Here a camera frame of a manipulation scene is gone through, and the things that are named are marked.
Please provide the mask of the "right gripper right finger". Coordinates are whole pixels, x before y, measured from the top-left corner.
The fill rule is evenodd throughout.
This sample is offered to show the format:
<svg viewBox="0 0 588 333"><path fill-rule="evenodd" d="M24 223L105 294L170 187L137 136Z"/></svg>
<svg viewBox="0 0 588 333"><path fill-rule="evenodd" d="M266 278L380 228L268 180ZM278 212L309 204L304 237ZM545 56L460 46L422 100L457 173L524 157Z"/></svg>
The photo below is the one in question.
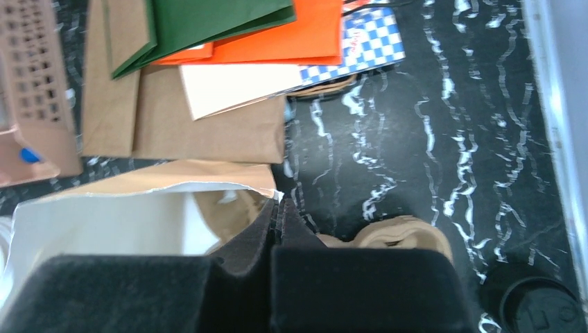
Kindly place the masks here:
<svg viewBox="0 0 588 333"><path fill-rule="evenodd" d="M293 201L270 204L272 332L473 332L459 277L421 249L330 248Z"/></svg>

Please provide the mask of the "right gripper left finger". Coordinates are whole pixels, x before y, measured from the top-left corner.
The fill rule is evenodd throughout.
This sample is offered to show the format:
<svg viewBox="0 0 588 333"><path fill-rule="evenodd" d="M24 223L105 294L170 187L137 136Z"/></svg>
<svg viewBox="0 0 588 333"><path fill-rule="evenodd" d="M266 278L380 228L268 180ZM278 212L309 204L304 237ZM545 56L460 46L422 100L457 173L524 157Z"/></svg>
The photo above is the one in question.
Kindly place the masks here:
<svg viewBox="0 0 588 333"><path fill-rule="evenodd" d="M61 255L33 271L2 332L267 332L278 202L205 256Z"/></svg>

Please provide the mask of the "tan paper bag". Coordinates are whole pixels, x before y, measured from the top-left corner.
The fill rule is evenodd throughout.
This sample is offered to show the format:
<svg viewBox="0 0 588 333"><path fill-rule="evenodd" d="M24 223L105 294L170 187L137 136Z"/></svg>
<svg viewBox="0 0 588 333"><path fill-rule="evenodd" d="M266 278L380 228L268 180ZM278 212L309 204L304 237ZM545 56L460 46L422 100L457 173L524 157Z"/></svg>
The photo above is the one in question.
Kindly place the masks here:
<svg viewBox="0 0 588 333"><path fill-rule="evenodd" d="M176 160L18 204L1 220L1 310L31 271L74 255L204 255L219 238L206 226L193 193L252 190L280 200L267 164Z"/></svg>

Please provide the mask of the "cardboard two-cup carrier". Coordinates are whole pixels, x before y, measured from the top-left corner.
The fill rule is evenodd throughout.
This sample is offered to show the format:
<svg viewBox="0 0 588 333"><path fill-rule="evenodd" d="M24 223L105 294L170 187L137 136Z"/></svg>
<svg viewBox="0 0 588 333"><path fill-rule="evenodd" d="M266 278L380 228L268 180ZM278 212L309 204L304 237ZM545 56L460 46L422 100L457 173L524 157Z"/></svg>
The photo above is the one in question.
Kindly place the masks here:
<svg viewBox="0 0 588 333"><path fill-rule="evenodd" d="M351 241L327 234L318 234L330 248L388 248L432 250L453 262L453 252L445 234L415 216L403 215L371 223L362 228Z"/></svg>

